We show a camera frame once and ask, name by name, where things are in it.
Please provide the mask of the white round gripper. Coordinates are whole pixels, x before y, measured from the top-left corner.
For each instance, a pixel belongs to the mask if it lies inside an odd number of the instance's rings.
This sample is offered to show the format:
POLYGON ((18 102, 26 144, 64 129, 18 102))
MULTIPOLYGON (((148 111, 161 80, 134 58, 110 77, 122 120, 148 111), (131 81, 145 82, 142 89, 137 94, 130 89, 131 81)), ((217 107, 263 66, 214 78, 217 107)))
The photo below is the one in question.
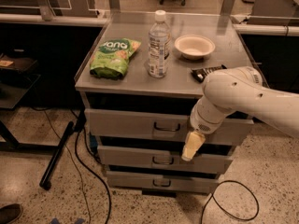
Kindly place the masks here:
POLYGON ((187 134, 181 158, 185 161, 191 161, 197 150, 206 141, 204 134, 214 133, 221 126, 221 123, 222 116, 212 114, 204 118, 194 109, 190 115, 190 124, 194 131, 187 134))

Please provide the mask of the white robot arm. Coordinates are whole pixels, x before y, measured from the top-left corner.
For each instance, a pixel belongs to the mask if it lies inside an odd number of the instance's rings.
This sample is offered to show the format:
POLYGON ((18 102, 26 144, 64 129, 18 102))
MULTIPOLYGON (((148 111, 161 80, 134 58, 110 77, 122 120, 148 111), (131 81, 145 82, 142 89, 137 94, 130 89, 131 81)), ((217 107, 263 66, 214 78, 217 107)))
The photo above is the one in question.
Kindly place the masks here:
POLYGON ((206 136, 236 111, 299 137, 299 94, 266 88, 262 75, 252 67, 216 70, 204 78, 202 91, 190 115, 192 130, 181 155, 185 161, 191 161, 206 136))

